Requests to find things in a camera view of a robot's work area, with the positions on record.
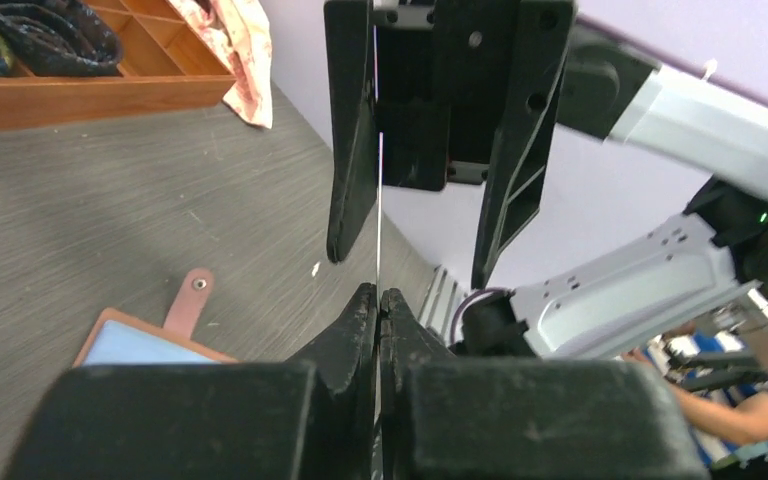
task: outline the person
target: person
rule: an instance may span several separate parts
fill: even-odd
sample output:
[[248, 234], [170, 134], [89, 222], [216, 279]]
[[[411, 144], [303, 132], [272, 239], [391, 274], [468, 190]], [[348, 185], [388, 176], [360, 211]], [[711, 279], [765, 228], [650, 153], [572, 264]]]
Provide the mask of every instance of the person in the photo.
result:
[[[725, 332], [711, 338], [694, 332], [692, 326], [683, 325], [670, 333], [666, 340], [670, 347], [685, 355], [744, 348], [737, 337]], [[653, 366], [666, 374], [667, 354], [657, 345], [634, 350], [623, 358]], [[709, 467], [720, 468], [738, 461], [747, 449], [759, 445], [768, 447], [768, 382], [706, 394], [690, 393], [673, 383], [669, 383], [669, 388], [692, 427], [702, 460]]]

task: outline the screw hole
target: screw hole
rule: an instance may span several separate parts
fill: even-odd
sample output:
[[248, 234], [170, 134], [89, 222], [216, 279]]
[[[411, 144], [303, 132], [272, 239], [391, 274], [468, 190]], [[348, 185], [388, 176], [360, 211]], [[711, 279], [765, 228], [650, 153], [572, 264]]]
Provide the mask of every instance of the screw hole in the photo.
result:
[[541, 30], [553, 30], [558, 26], [558, 14], [551, 10], [543, 11], [540, 14], [539, 25]]
[[525, 102], [528, 109], [534, 113], [540, 113], [546, 109], [548, 103], [546, 102], [546, 95], [541, 93], [534, 93], [528, 97]]
[[483, 40], [484, 37], [481, 35], [481, 32], [472, 32], [469, 35], [469, 46], [471, 48], [478, 48], [479, 45], [481, 45], [481, 40]]

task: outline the cable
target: cable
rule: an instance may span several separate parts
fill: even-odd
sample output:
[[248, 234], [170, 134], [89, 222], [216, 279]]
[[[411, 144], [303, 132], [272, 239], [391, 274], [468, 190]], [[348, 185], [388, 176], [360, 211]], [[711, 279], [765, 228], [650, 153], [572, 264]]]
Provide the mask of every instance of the cable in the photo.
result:
[[728, 333], [739, 337], [740, 335], [746, 335], [748, 333], [760, 332], [760, 331], [766, 330], [766, 329], [768, 329], [768, 323], [765, 324], [765, 325], [758, 325], [757, 327], [749, 328], [749, 329], [746, 329], [746, 330], [740, 330], [740, 325], [737, 325], [735, 327], [730, 328], [728, 330]]
[[494, 293], [508, 293], [510, 290], [507, 288], [502, 287], [490, 287], [490, 288], [482, 288], [480, 290], [476, 290], [469, 294], [463, 302], [461, 302], [460, 305], [458, 305], [457, 310], [455, 310], [455, 315], [452, 316], [452, 324], [449, 325], [449, 345], [454, 345], [455, 343], [455, 334], [458, 331], [458, 321], [463, 316], [464, 311], [466, 311], [467, 307], [472, 305], [478, 300], [481, 300], [479, 297], [484, 297], [486, 295], [491, 295]]

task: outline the black plastic mount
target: black plastic mount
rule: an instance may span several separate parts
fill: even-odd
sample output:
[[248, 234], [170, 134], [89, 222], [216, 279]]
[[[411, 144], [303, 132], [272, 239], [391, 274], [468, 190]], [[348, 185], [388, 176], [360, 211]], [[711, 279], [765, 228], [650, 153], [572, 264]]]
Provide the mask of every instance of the black plastic mount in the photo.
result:
[[4, 478], [707, 479], [664, 389], [620, 362], [457, 359], [364, 284], [283, 363], [70, 370]]
[[486, 286], [538, 213], [556, 121], [606, 138], [657, 68], [575, 15], [573, 0], [327, 1], [328, 258], [354, 245], [380, 155], [383, 185], [486, 182], [472, 287]]
[[761, 368], [751, 352], [703, 352], [687, 356], [666, 349], [670, 370], [684, 376], [678, 384], [688, 392], [710, 392], [735, 385], [755, 385], [768, 380], [768, 373]]
[[510, 293], [493, 293], [464, 310], [464, 339], [458, 355], [537, 357], [525, 340], [528, 323], [517, 320], [510, 298]]
[[741, 281], [768, 284], [768, 202], [712, 178], [688, 203], [716, 232], [714, 245], [731, 251]]

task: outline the gray table surface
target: gray table surface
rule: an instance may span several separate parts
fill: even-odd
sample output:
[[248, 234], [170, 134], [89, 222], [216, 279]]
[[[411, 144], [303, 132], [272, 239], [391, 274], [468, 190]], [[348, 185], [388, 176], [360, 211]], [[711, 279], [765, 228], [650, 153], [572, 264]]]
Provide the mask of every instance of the gray table surface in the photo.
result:
[[[0, 134], [0, 472], [105, 307], [159, 324], [181, 279], [216, 285], [193, 338], [286, 358], [375, 279], [375, 221], [331, 265], [330, 152], [275, 92], [275, 126], [224, 106]], [[382, 283], [418, 311], [431, 267], [384, 222]], [[320, 267], [313, 276], [314, 265]]]

